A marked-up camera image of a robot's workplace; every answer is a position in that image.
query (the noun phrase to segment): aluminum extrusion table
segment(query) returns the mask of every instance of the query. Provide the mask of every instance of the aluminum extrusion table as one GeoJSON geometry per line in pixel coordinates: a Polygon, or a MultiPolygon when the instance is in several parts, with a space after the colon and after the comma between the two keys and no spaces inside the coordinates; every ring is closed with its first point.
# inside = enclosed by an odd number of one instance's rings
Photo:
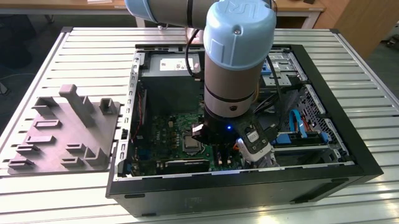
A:
{"type": "Polygon", "coordinates": [[[230,224],[399,222],[399,102],[342,35],[330,30],[278,29],[275,43],[305,45],[383,168],[385,175],[369,183],[315,203],[137,219],[105,197],[107,172],[8,175],[8,159],[37,116],[31,109],[35,98],[54,96],[63,102],[59,87],[77,84],[79,94],[89,95],[93,102],[113,97],[125,103],[135,45],[185,42],[182,28],[65,29],[0,137],[0,223],[119,224],[167,219],[174,219],[171,223],[230,224]]]}

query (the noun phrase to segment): gray plastic holder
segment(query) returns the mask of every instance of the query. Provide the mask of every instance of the gray plastic holder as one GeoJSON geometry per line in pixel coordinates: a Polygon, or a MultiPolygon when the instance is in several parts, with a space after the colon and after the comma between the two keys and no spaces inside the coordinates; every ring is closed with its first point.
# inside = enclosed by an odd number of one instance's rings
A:
{"type": "Polygon", "coordinates": [[[90,147],[86,148],[85,160],[91,166],[102,165],[107,162],[107,155],[102,148],[94,153],[90,147]]]}
{"type": "Polygon", "coordinates": [[[69,100],[73,110],[75,111],[85,126],[93,127],[95,125],[95,120],[90,115],[90,111],[87,109],[89,106],[85,105],[82,98],[77,93],[77,89],[78,89],[77,85],[66,84],[62,86],[59,94],[61,97],[65,97],[69,100]]]}

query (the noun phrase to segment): cable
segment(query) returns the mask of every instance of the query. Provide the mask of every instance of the cable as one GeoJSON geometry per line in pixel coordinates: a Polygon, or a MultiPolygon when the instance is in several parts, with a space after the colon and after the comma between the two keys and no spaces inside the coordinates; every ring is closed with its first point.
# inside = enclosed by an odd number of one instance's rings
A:
{"type": "Polygon", "coordinates": [[[274,4],[275,4],[275,21],[277,21],[277,14],[278,14],[278,12],[279,12],[279,9],[278,9],[278,7],[277,7],[277,2],[275,2],[275,0],[274,0],[274,4]]]}
{"type": "Polygon", "coordinates": [[[14,75],[10,75],[10,76],[6,76],[6,77],[0,78],[0,80],[7,79],[7,78],[14,77],[14,76],[22,76],[22,75],[37,75],[37,74],[34,74],[34,73],[14,74],[14,75]]]}
{"type": "Polygon", "coordinates": [[[279,125],[278,125],[278,130],[281,130],[282,128],[282,123],[283,123],[283,113],[285,113],[285,104],[283,104],[283,94],[282,94],[282,88],[281,88],[281,84],[279,84],[279,79],[277,77],[277,73],[275,73],[275,67],[274,67],[274,63],[273,63],[273,60],[270,59],[270,56],[267,55],[266,57],[266,60],[267,60],[267,63],[269,63],[269,66],[270,66],[270,69],[273,71],[273,74],[274,74],[274,79],[275,79],[275,87],[277,87],[277,93],[279,95],[279,101],[281,101],[281,119],[279,119],[279,125]]]}
{"type": "Polygon", "coordinates": [[[258,98],[259,98],[259,81],[258,81],[258,84],[257,84],[257,89],[255,89],[255,97],[254,97],[254,100],[253,100],[253,104],[257,103],[258,101],[258,98]]]}
{"type": "MultiPolygon", "coordinates": [[[[10,75],[10,76],[6,76],[6,77],[0,78],[0,80],[7,79],[7,78],[14,77],[14,76],[22,76],[22,75],[37,75],[37,74],[34,74],[34,73],[14,74],[14,75],[10,75]]],[[[8,89],[8,91],[3,92],[2,87],[0,87],[0,96],[4,96],[4,97],[8,96],[10,92],[11,92],[11,89],[8,89]]]]}
{"type": "Polygon", "coordinates": [[[193,33],[193,36],[187,42],[187,45],[186,45],[186,67],[187,67],[187,71],[189,71],[189,74],[191,75],[191,77],[195,77],[197,73],[193,72],[191,70],[191,67],[190,67],[190,63],[189,63],[189,50],[190,50],[190,45],[194,41],[194,38],[197,37],[197,35],[199,34],[199,29],[195,30],[195,32],[193,33]]]}

